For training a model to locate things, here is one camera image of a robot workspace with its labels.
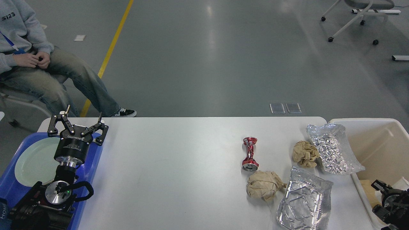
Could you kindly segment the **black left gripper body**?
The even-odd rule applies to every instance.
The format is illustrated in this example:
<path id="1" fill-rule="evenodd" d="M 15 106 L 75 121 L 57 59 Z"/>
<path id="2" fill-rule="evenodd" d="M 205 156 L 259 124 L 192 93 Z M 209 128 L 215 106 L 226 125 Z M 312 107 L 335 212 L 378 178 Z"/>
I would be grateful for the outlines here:
<path id="1" fill-rule="evenodd" d="M 77 165 L 82 165 L 86 162 L 89 146 L 93 139 L 92 134 L 85 137 L 61 134 L 54 159 L 61 163 L 68 158 L 74 158 Z"/>

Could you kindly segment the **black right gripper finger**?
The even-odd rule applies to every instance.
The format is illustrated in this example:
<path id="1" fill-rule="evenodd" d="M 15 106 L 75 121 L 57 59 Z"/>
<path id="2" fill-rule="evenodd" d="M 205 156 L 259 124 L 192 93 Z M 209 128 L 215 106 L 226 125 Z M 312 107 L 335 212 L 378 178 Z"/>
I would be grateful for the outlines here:
<path id="1" fill-rule="evenodd" d="M 372 212 L 384 223 L 386 224 L 394 224 L 395 217 L 392 215 L 392 211 L 396 208 L 396 205 L 389 205 L 387 207 L 383 207 L 381 205 L 375 205 L 372 208 Z"/>
<path id="2" fill-rule="evenodd" d="M 390 185 L 387 185 L 387 183 L 381 181 L 381 180 L 375 180 L 371 186 L 376 190 L 380 191 L 382 194 L 386 194 L 392 187 Z"/>

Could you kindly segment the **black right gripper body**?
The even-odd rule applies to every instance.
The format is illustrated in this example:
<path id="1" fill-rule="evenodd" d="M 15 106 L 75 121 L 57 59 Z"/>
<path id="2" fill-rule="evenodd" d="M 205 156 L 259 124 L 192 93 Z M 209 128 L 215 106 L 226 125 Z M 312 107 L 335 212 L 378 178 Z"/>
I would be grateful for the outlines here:
<path id="1" fill-rule="evenodd" d="M 387 190 L 382 200 L 387 214 L 382 218 L 382 221 L 387 224 L 408 224 L 408 202 L 408 190 Z"/>

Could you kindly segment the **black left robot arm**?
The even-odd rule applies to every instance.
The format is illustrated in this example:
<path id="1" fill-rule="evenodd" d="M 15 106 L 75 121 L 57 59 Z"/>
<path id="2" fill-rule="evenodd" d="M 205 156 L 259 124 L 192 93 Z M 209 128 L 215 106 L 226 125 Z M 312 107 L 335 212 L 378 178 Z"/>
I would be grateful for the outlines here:
<path id="1" fill-rule="evenodd" d="M 68 120 L 70 105 L 53 115 L 48 137 L 58 137 L 54 160 L 58 163 L 53 179 L 37 181 L 9 212 L 12 230 L 66 230 L 74 215 L 74 205 L 94 195 L 89 181 L 79 181 L 77 169 L 87 159 L 92 144 L 104 143 L 109 127 L 102 115 L 96 124 L 85 127 Z"/>

